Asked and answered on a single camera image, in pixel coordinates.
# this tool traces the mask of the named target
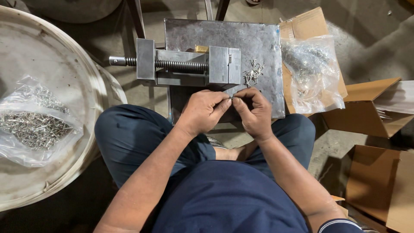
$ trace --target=bench vise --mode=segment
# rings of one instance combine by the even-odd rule
[[[155,49],[154,40],[137,38],[137,57],[110,56],[112,66],[136,66],[144,86],[170,85],[229,89],[241,82],[240,49],[209,46],[206,53]]]

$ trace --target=threaded rod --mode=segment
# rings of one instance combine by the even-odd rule
[[[137,58],[110,56],[109,63],[112,66],[137,66]],[[154,66],[157,68],[177,69],[177,70],[194,70],[194,71],[208,70],[208,64],[201,63],[201,62],[155,60]]]

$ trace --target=white paper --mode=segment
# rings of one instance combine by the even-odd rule
[[[382,111],[414,114],[414,81],[400,81],[374,100]]]

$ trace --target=navy blue shirt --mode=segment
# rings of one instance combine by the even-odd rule
[[[170,194],[152,232],[310,231],[288,195],[263,173],[241,162],[209,160],[193,169]],[[363,231],[349,220],[333,219],[318,232]]]

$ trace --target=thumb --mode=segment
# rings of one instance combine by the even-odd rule
[[[236,109],[236,111],[240,114],[242,120],[254,116],[253,113],[250,112],[249,108],[247,107],[247,104],[240,98],[235,97],[233,99],[233,106]]]
[[[231,99],[222,100],[219,105],[213,110],[210,116],[212,116],[214,119],[220,119],[230,106]]]

